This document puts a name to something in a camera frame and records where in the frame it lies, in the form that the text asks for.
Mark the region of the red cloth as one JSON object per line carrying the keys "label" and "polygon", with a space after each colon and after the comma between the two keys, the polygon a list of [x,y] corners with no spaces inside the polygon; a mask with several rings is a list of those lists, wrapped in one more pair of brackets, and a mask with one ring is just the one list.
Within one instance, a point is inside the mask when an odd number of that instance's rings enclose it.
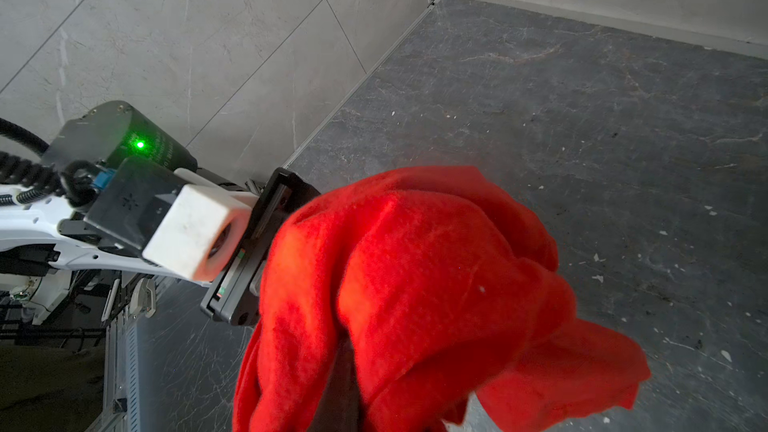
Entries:
{"label": "red cloth", "polygon": [[631,408],[650,369],[581,320],[538,217],[473,167],[411,167],[283,224],[234,397],[236,431],[306,431],[343,337],[366,431],[442,431],[470,397],[504,431]]}

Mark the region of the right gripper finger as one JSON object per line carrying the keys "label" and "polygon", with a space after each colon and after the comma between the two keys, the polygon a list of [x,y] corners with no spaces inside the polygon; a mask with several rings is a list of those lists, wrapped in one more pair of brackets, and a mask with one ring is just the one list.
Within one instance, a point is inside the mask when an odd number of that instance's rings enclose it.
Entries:
{"label": "right gripper finger", "polygon": [[318,402],[310,432],[357,432],[361,424],[361,394],[354,350],[345,336],[340,341],[328,381]]}

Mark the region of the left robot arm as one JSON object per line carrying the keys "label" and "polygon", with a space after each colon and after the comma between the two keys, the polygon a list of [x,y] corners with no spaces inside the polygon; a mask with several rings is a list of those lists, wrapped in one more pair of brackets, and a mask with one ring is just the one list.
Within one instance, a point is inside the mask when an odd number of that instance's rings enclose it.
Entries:
{"label": "left robot arm", "polygon": [[268,252],[317,190],[276,169],[239,185],[124,101],[67,121],[46,142],[10,121],[3,138],[31,152],[1,156],[1,288],[37,321],[77,291],[60,273],[114,270],[201,285],[201,310],[256,323]]}

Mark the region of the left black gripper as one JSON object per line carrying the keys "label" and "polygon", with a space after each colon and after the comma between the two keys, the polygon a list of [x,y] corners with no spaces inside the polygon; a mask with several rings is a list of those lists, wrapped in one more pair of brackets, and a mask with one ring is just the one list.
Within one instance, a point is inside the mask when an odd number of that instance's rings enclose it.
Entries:
{"label": "left black gripper", "polygon": [[264,186],[248,227],[227,267],[211,283],[200,308],[230,326],[253,326],[259,319],[260,286],[268,254],[282,224],[320,192],[297,174],[277,168]]}

